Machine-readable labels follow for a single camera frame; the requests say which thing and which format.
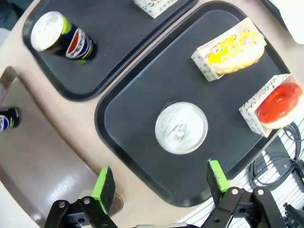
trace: black tray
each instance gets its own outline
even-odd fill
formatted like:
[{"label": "black tray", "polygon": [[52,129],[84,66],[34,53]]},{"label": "black tray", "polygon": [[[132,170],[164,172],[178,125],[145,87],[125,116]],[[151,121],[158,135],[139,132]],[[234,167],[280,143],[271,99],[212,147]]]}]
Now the black tray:
[{"label": "black tray", "polygon": [[[261,136],[250,130],[238,109],[273,75],[289,72],[282,59],[267,41],[258,63],[208,82],[190,58],[197,47],[244,18],[238,8],[221,1],[199,7],[142,57],[96,109],[101,139],[170,204],[193,206],[210,196],[204,193],[207,159],[218,160],[231,179],[260,152],[252,148]],[[203,144],[186,155],[165,151],[154,133],[162,109],[177,101],[200,107],[209,123]]]},{"label": "black tray", "polygon": [[[57,91],[82,101],[100,94],[142,50],[197,0],[180,0],[156,19],[133,0],[41,0],[27,18],[23,40]],[[85,65],[49,53],[30,43],[35,22],[48,11],[60,11],[98,43],[98,54]]]}]

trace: soda can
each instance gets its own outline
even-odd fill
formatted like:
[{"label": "soda can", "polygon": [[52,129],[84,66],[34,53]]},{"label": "soda can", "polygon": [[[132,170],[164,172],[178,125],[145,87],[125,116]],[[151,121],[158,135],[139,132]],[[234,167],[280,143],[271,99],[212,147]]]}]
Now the soda can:
[{"label": "soda can", "polygon": [[36,51],[47,51],[81,62],[92,59],[97,51],[93,39],[57,11],[48,12],[38,19],[30,41]]},{"label": "soda can", "polygon": [[194,104],[178,102],[166,107],[158,116],[155,136],[160,146],[173,154],[195,151],[205,140],[208,121]]},{"label": "soda can", "polygon": [[19,126],[20,110],[17,107],[0,108],[0,132]]}]

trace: cable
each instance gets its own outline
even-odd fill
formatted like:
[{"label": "cable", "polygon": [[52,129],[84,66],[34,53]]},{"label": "cable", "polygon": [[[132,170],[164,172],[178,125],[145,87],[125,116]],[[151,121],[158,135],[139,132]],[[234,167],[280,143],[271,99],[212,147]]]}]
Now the cable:
[{"label": "cable", "polygon": [[[283,131],[284,131],[284,134],[286,134],[286,136],[290,140],[294,141],[294,143],[295,143],[295,154],[294,154],[295,156],[294,156],[294,158],[292,159],[289,156],[287,157],[287,156],[282,156],[282,155],[274,156],[273,158],[277,158],[277,159],[274,159],[274,160],[270,161],[268,164],[266,164],[266,166],[264,166],[260,170],[260,173],[257,173],[254,170],[255,161],[253,161],[249,165],[249,168],[248,168],[248,171],[247,171],[248,181],[249,181],[249,184],[250,184],[252,189],[255,189],[255,188],[261,187],[261,186],[262,187],[268,187],[269,190],[276,189],[294,171],[295,165],[298,165],[299,159],[302,157],[302,155],[304,153],[304,150],[301,151],[302,142],[304,142],[304,139],[301,138],[301,132],[300,132],[298,126],[294,122],[292,122],[290,125],[284,127]],[[259,177],[261,176],[261,173],[262,173],[261,171],[262,170],[266,169],[269,165],[271,165],[275,161],[281,160],[281,159],[290,160],[292,162],[292,165],[289,167],[289,169],[283,175],[281,175],[279,178],[277,178],[275,181],[273,181],[271,183],[263,183],[261,180],[259,180]]]}]

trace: donut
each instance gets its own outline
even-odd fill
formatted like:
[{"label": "donut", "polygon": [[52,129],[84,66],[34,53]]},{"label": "donut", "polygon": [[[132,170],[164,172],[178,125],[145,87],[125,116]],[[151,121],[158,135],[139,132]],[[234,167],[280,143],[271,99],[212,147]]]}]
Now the donut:
[{"label": "donut", "polygon": [[261,33],[245,30],[215,45],[205,59],[217,75],[229,74],[257,62],[265,45]]},{"label": "donut", "polygon": [[257,117],[265,128],[279,129],[297,118],[303,101],[303,89],[298,84],[279,85],[258,107]]}]

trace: can lid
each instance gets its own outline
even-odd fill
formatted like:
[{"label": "can lid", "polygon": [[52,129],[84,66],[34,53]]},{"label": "can lid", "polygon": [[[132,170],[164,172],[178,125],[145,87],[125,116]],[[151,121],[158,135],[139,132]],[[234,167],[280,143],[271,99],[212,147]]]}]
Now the can lid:
[{"label": "can lid", "polygon": [[44,14],[35,23],[30,42],[36,51],[43,51],[52,46],[60,37],[64,25],[61,13],[52,11]]},{"label": "can lid", "polygon": [[205,140],[208,121],[203,111],[188,102],[174,103],[158,116],[155,136],[163,149],[174,154],[196,150]]}]

